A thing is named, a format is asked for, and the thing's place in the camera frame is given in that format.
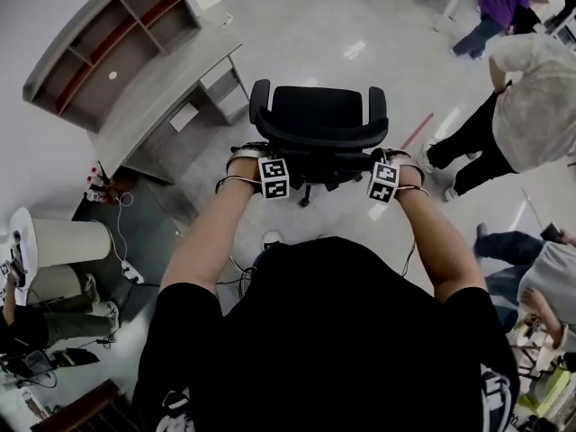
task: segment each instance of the white wall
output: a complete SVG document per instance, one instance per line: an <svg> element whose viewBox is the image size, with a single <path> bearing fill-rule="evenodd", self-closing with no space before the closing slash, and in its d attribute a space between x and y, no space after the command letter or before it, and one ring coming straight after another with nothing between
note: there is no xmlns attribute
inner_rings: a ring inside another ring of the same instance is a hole
<svg viewBox="0 0 576 432"><path fill-rule="evenodd" d="M0 229L19 206L66 219L94 152L86 132L22 99L44 50L88 0L0 0Z"/></svg>

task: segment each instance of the office chair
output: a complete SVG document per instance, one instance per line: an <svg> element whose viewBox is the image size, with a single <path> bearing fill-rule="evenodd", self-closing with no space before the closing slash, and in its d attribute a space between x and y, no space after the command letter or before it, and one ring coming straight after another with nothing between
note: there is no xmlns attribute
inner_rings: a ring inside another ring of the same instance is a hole
<svg viewBox="0 0 576 432"><path fill-rule="evenodd" d="M277 158L285 158L291 187L306 184L299 205L310 203L312 185L329 192L338 185L362 180L374 158L362 152L388 134L384 91L369 90L369 122L363 125L362 95L333 88L279 86L268 110L270 81L258 80L250 96L250 121L266 138Z"/></svg>

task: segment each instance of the white shirt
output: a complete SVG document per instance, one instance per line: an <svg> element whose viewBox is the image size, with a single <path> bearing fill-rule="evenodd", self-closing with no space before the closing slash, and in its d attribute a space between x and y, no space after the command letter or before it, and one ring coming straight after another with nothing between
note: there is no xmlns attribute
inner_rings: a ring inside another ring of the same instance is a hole
<svg viewBox="0 0 576 432"><path fill-rule="evenodd" d="M548 3L532 3L530 8L538 16L541 23L545 23L550 18L558 15L564 9L566 0L548 0Z"/></svg>
<svg viewBox="0 0 576 432"><path fill-rule="evenodd" d="M517 173L564 157L576 142L576 57L546 35L502 37L492 52L522 78L496 101L492 132Z"/></svg>

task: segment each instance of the hand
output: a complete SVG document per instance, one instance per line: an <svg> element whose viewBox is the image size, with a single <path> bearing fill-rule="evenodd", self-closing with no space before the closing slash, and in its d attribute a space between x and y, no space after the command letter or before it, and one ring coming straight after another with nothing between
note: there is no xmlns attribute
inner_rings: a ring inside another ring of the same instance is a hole
<svg viewBox="0 0 576 432"><path fill-rule="evenodd" d="M534 311L538 317L548 308L548 302L543 294L534 288L526 288L520 295L520 302Z"/></svg>
<svg viewBox="0 0 576 432"><path fill-rule="evenodd" d="M240 176L253 181L260 180L258 160L251 157L235 158L228 167L228 176Z"/></svg>
<svg viewBox="0 0 576 432"><path fill-rule="evenodd" d="M390 161L394 163L396 158L401 158L402 156L398 155L396 157L391 157ZM400 181L399 185L415 185L416 187L422 186L422 175L420 172L414 167L410 165L403 165L400 167Z"/></svg>

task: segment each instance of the armrest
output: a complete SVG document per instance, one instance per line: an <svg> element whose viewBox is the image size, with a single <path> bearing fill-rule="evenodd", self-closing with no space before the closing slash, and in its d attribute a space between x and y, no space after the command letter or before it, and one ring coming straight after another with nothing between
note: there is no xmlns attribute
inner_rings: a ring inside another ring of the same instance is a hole
<svg viewBox="0 0 576 432"><path fill-rule="evenodd" d="M370 86L368 98L370 110L369 123L379 119L387 119L386 96L384 95L384 91L376 86Z"/></svg>
<svg viewBox="0 0 576 432"><path fill-rule="evenodd" d="M268 109L268 96L270 95L270 80L258 80L252 87L250 94L250 122L256 125L260 109Z"/></svg>

